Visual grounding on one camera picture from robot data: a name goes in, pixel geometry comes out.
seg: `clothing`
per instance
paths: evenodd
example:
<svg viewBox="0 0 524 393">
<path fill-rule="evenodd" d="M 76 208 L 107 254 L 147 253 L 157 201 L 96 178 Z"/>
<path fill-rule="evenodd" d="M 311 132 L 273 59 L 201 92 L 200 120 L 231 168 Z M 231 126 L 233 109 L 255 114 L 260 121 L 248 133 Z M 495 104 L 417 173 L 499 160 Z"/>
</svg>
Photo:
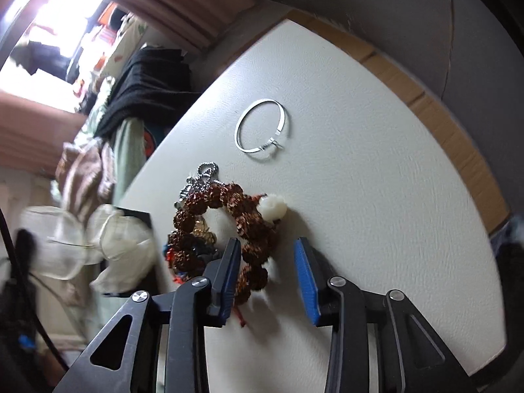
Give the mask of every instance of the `clothing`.
<svg viewBox="0 0 524 393">
<path fill-rule="evenodd" d="M 147 31 L 147 23 L 135 15 L 125 16 L 119 31 L 115 34 L 115 41 L 111 53 L 108 54 L 104 67 L 100 71 L 100 78 L 120 77 L 124 66 L 138 48 L 142 36 Z"/>
<path fill-rule="evenodd" d="M 139 50 L 115 83 L 95 136 L 110 138 L 130 117 L 175 125 L 200 97 L 190 91 L 189 67 L 181 60 L 179 49 Z"/>
<path fill-rule="evenodd" d="M 113 191 L 113 204 L 118 205 L 127 188 L 146 163 L 144 149 L 143 121 L 138 118 L 127 118 L 116 131 L 115 173 L 119 180 Z"/>
<path fill-rule="evenodd" d="M 60 54 L 60 48 L 48 46 L 37 41 L 16 46 L 10 55 L 16 65 L 22 65 L 30 75 L 41 69 L 61 80 L 66 80 L 69 57 Z"/>
<path fill-rule="evenodd" d="M 92 139 L 83 147 L 64 143 L 56 180 L 61 208 L 85 226 L 96 208 L 111 202 L 116 178 L 109 143 L 102 139 Z"/>
<path fill-rule="evenodd" d="M 107 110 L 105 102 L 110 93 L 111 84 L 106 80 L 102 84 L 101 90 L 96 97 L 96 103 L 88 115 L 87 120 L 73 140 L 76 146 L 82 147 L 95 137 L 96 128 Z"/>
</svg>

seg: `metal screw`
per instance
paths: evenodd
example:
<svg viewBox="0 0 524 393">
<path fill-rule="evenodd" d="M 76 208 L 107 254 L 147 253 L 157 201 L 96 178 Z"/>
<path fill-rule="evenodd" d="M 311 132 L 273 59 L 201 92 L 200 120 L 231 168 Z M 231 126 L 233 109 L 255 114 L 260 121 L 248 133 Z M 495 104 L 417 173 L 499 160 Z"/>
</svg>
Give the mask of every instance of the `metal screw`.
<svg viewBox="0 0 524 393">
<path fill-rule="evenodd" d="M 133 293 L 131 298 L 133 301 L 136 301 L 137 303 L 140 303 L 141 301 L 146 300 L 149 297 L 149 294 L 146 291 L 137 291 Z"/>
<path fill-rule="evenodd" d="M 205 287 L 208 284 L 209 280 L 208 278 L 205 278 L 203 276 L 197 276 L 191 281 L 191 285 L 194 287 Z"/>
<path fill-rule="evenodd" d="M 404 299 L 405 295 L 402 291 L 399 290 L 393 290 L 389 293 L 389 298 L 395 301 L 402 301 Z"/>
<path fill-rule="evenodd" d="M 346 285 L 346 280 L 340 276 L 334 276 L 329 280 L 329 283 L 334 287 L 343 287 Z"/>
</svg>

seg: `white table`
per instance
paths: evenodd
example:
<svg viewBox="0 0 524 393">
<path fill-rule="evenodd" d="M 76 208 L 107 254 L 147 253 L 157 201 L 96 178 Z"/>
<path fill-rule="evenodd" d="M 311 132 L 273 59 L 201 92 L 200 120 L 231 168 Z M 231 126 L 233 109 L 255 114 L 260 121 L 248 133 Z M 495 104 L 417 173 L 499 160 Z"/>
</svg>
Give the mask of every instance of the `white table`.
<svg viewBox="0 0 524 393">
<path fill-rule="evenodd" d="M 233 133 L 253 101 L 282 103 L 284 148 L 248 156 Z M 245 123 L 246 147 L 263 143 L 276 107 Z M 120 203 L 151 213 L 161 245 L 173 202 L 203 161 L 249 194 L 278 193 L 285 217 L 271 282 L 242 311 L 206 330 L 211 391 L 320 392 L 330 331 L 311 326 L 297 293 L 293 240 L 307 236 L 361 289 L 403 290 L 468 373 L 505 345 L 495 261 L 473 200 L 437 142 L 411 111 L 351 57 L 286 21 L 241 56 L 193 105 Z M 222 210 L 206 220 L 220 244 L 235 235 Z M 166 288 L 174 288 L 164 269 Z M 376 382 L 376 373 L 371 371 Z"/>
</svg>

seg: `white bag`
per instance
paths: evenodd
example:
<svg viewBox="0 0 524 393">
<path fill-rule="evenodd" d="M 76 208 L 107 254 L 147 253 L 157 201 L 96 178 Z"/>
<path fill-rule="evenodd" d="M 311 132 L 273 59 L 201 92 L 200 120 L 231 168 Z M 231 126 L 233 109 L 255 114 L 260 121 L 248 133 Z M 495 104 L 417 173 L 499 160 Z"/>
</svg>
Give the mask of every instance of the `white bag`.
<svg viewBox="0 0 524 393">
<path fill-rule="evenodd" d="M 98 292 L 129 291 L 155 264 L 153 233 L 145 223 L 112 205 L 101 205 L 87 223 L 87 241 L 100 250 L 108 267 L 91 282 Z"/>
<path fill-rule="evenodd" d="M 74 216 L 56 207 L 27 207 L 20 228 L 31 232 L 36 252 L 31 268 L 55 279 L 72 279 L 87 264 L 90 247 L 84 229 Z M 102 260 L 98 253 L 98 262 Z"/>
<path fill-rule="evenodd" d="M 156 260 L 151 230 L 108 204 L 96 209 L 85 231 L 72 214 L 56 207 L 27 207 L 20 227 L 36 241 L 31 268 L 45 276 L 72 279 L 84 265 L 108 260 L 108 267 L 90 284 L 99 292 L 134 288 Z"/>
</svg>

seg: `metal ring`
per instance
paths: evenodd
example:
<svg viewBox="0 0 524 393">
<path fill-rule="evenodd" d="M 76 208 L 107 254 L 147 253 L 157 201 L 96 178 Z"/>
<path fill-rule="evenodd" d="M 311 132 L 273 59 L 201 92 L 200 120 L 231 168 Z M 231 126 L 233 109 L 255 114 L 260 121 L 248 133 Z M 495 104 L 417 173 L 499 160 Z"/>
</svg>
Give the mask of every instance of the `metal ring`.
<svg viewBox="0 0 524 393">
<path fill-rule="evenodd" d="M 277 101 L 274 101 L 273 99 L 260 99 L 259 101 L 256 101 L 256 102 L 253 102 L 251 103 L 251 105 L 242 113 L 242 115 L 240 115 L 240 118 L 238 120 L 238 122 L 236 123 L 236 128 L 235 128 L 235 145 L 237 148 L 239 148 L 239 150 L 241 150 L 242 152 L 245 152 L 245 153 L 255 153 L 255 152 L 258 152 L 258 151 L 263 151 L 264 149 L 268 148 L 269 146 L 271 146 L 272 144 L 275 145 L 276 147 L 278 147 L 278 142 L 274 139 L 274 137 L 270 137 L 269 140 L 267 142 L 265 142 L 263 145 L 259 146 L 258 148 L 253 148 L 253 149 L 244 149 L 242 146 L 240 146 L 240 141 L 239 141 L 239 134 L 240 134 L 240 126 L 242 125 L 242 122 L 244 121 L 244 118 L 246 117 L 246 115 L 255 107 L 257 107 L 259 104 L 262 104 L 262 103 L 265 103 L 265 102 L 271 102 L 271 103 L 275 103 L 279 110 L 280 110 L 280 120 L 278 121 L 278 125 L 277 125 L 277 131 L 274 133 L 274 136 L 279 136 L 280 133 L 282 133 L 282 128 L 284 128 L 284 123 L 286 121 L 286 112 L 284 111 L 284 108 L 282 107 L 282 105 L 277 102 Z"/>
</svg>

